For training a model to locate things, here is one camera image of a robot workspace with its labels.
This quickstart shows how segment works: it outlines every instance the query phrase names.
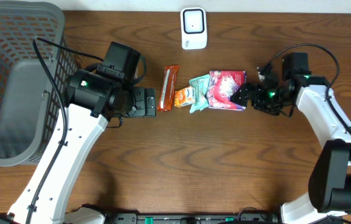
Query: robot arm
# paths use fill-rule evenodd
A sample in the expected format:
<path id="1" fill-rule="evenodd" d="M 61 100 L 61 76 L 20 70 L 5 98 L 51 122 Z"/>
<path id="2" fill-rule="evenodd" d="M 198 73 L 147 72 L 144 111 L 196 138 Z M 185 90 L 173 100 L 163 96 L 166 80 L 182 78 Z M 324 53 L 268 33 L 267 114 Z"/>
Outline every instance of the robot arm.
<path id="1" fill-rule="evenodd" d="M 342 139 L 345 142 L 351 142 L 351 135 L 345 131 L 340 121 L 329 108 L 325 100 L 325 90 L 325 85 L 303 87 L 300 89 L 296 101 L 297 108 L 310 122 L 321 144 L 321 148 L 324 148 L 328 140 Z M 351 121 L 336 102 L 332 89 L 329 90 L 329 95 L 332 97 L 332 104 L 335 106 L 337 112 L 351 127 Z M 328 215 L 342 216 L 346 215 L 346 213 L 344 211 L 319 213 L 312 205 L 308 192 L 298 199 L 281 206 L 281 218 L 283 223 L 312 223 Z"/>
<path id="2" fill-rule="evenodd" d="M 91 116 L 91 110 L 74 104 L 67 108 L 66 114 L 69 123 L 67 142 L 40 191 L 31 223 L 63 223 L 70 192 L 91 147 L 108 124 L 104 116 L 99 115 L 94 118 Z M 16 223 L 26 222 L 29 211 L 27 208 L 61 139 L 62 122 L 59 114 L 54 132 L 39 165 L 21 196 L 9 209 L 8 214 L 14 215 L 13 221 Z"/>
<path id="3" fill-rule="evenodd" d="M 48 40 L 37 40 L 53 44 Z M 81 218 L 80 212 L 66 218 L 66 206 L 91 147 L 106 129 L 110 119 L 156 115 L 155 90 L 134 86 L 144 76 L 135 78 L 141 57 L 131 47 L 112 42 L 103 62 L 94 67 L 96 73 L 80 69 L 68 77 L 63 93 L 64 102 L 60 100 L 65 111 L 59 111 L 50 142 L 30 182 L 11 206 L 7 216 L 0 216 L 0 220 L 3 220 L 0 223 L 63 223 L 66 219 L 69 219 L 69 223 L 104 222 L 105 216 L 92 212 L 93 210 Z M 63 112 L 68 123 L 64 141 Z"/>
<path id="4" fill-rule="evenodd" d="M 302 45 L 325 50 L 338 66 L 334 55 L 318 45 L 294 45 L 285 50 Z M 324 77 L 311 75 L 306 53 L 283 57 L 283 86 L 278 85 L 278 78 L 271 70 L 270 62 L 259 70 L 263 84 L 243 85 L 231 101 L 247 105 L 247 100 L 251 100 L 254 109 L 275 116 L 286 115 L 283 107 L 292 106 L 290 117 L 296 106 L 310 122 L 322 147 L 309 180 L 308 193 L 281 206 L 282 221 L 312 223 L 328 215 L 351 213 L 351 174 L 347 173 L 351 164 L 351 121 L 336 102 L 331 84 Z"/>

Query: white device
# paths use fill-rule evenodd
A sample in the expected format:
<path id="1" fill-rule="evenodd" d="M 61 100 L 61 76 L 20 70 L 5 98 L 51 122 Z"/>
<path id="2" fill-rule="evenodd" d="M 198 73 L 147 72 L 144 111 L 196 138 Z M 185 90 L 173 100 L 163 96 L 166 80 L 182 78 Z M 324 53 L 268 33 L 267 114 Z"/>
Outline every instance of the white device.
<path id="1" fill-rule="evenodd" d="M 207 45 L 206 11 L 189 7 L 181 11 L 181 42 L 186 50 L 203 49 Z"/>

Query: snack package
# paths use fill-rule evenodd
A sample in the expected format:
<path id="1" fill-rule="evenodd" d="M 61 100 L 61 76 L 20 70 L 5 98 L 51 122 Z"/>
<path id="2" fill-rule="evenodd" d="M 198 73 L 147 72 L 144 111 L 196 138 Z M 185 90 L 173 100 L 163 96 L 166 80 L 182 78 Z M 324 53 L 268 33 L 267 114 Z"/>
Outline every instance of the snack package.
<path id="1" fill-rule="evenodd" d="M 230 97 L 246 82 L 245 71 L 210 71 L 207 100 L 209 108 L 243 111 Z"/>
<path id="2" fill-rule="evenodd" d="M 174 83 L 176 82 L 178 65 L 164 67 L 164 78 L 161 97 L 159 99 L 159 111 L 169 111 L 173 107 Z"/>
<path id="3" fill-rule="evenodd" d="M 188 86 L 174 94 L 174 106 L 180 108 L 195 103 L 195 88 Z"/>
<path id="4" fill-rule="evenodd" d="M 190 107 L 189 113 L 193 113 L 196 110 L 202 111 L 203 109 L 208 108 L 206 92 L 208 89 L 209 80 L 210 75 L 204 75 L 189 80 L 189 85 L 194 87 L 196 90 L 196 102 Z"/>

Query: wooden table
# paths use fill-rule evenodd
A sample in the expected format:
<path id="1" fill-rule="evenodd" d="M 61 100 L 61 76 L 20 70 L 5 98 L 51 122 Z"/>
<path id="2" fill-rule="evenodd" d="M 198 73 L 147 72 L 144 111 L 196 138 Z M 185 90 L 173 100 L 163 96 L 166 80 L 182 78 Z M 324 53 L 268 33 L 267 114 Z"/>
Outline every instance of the wooden table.
<path id="1" fill-rule="evenodd" d="M 176 89 L 210 70 L 246 70 L 257 82 L 257 66 L 301 42 L 322 44 L 339 59 L 337 100 L 351 119 L 351 15 L 208 13 L 208 44 L 182 50 L 177 12 L 65 12 L 71 48 L 103 57 L 111 41 L 146 56 L 141 82 L 156 88 L 164 66 L 178 64 Z M 310 69 L 331 79 L 335 68 L 323 52 L 309 53 Z M 76 57 L 85 66 L 93 61 Z M 275 62 L 280 72 L 280 60 Z M 307 119 L 289 119 L 253 108 L 244 112 L 189 108 L 158 112 L 156 118 L 127 119 L 97 140 L 70 196 L 68 211 L 83 203 L 141 213 L 234 213 L 263 210 L 307 191 L 321 152 Z M 35 167 L 0 168 L 0 212 L 23 191 Z"/>

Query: gray laundry basket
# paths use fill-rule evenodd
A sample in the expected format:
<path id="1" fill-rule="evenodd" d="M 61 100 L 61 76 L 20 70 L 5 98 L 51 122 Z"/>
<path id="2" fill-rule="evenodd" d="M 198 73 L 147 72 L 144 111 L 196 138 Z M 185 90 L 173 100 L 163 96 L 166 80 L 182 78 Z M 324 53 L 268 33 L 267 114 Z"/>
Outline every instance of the gray laundry basket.
<path id="1" fill-rule="evenodd" d="M 41 37 L 66 45 L 65 18 L 45 2 L 0 1 L 0 166 L 39 162 L 59 101 L 33 50 Z M 60 91 L 77 69 L 72 55 L 37 42 Z"/>

